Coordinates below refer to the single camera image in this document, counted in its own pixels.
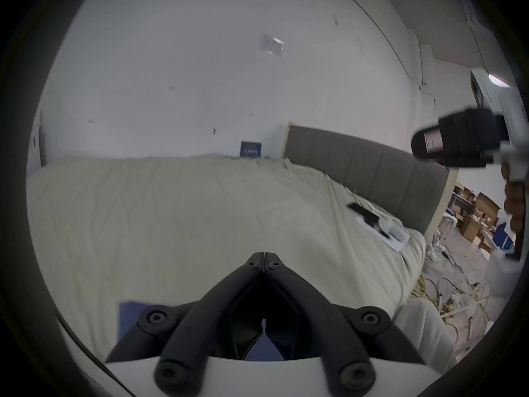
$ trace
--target gray upholstered headboard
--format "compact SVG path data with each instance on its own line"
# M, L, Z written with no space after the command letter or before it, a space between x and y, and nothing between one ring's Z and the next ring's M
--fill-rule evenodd
M423 234L449 173L435 162L383 144L296 125L289 128L284 157L326 173Z

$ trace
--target blue cloth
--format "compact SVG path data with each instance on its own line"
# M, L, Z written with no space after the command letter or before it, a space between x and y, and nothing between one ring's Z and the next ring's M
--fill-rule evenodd
M151 306L147 303L139 303L136 301L127 301L120 304L120 318L118 321L118 339L121 339L126 332L132 328L138 319L143 309ZM266 323L263 320L263 335L250 349L246 361L283 361L283 357L279 350L275 347L270 338L266 336Z
M496 228L493 236L493 242L502 250L510 250L512 247L512 239L502 227Z
M132 328L137 321L138 316L143 309L151 306L147 303L138 303L136 301L127 301L120 304L120 318L118 321L117 338L121 339L125 333Z

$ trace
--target mattress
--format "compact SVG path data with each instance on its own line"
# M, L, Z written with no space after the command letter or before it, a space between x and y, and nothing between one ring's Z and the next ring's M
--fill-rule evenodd
M56 306L105 359L126 301L199 300L269 251L331 303L393 317L420 274L425 242L396 253L347 204L373 208L316 169L279 159L69 159L28 178L37 261Z

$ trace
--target blue sign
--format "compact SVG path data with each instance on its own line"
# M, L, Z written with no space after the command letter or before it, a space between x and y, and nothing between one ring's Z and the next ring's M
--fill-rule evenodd
M261 143L241 141L241 157L261 157Z

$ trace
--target floor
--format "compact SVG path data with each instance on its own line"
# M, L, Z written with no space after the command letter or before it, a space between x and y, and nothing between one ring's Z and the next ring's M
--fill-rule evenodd
M487 259L482 254L481 250L469 242L463 237L459 229L454 228L444 243L448 248L449 253L453 257L453 261L459 265L463 271L460 272L459 268L451 264L445 257L440 256L440 261L437 263L431 263L426 261L423 268L423 277L433 281L438 289L439 293L442 294L443 304L454 294L456 300L459 300L459 307L465 307L468 304L474 303L473 295L478 292L476 296L478 299L483 299L489 295L489 289L487 287L485 278L485 269L487 266ZM472 295L459 293L452 284L446 279L453 282L455 286L464 292ZM430 281L425 281L427 287L427 293L430 297L435 298L437 291ZM468 284L478 283L476 289ZM505 301L503 299L488 297L486 301L482 303L489 320L496 321L499 314L505 307ZM472 317L470 324L469 334L469 318ZM455 348L458 350L459 346L462 346L469 338L483 335L486 326L486 319L484 318L483 309L473 304L472 307L453 315L447 323L452 324L458 329L459 338L456 342L457 333L453 327L447 326L447 330L452 337L453 341L456 342ZM462 346L461 353L458 354L458 360L462 359L466 355L466 346Z

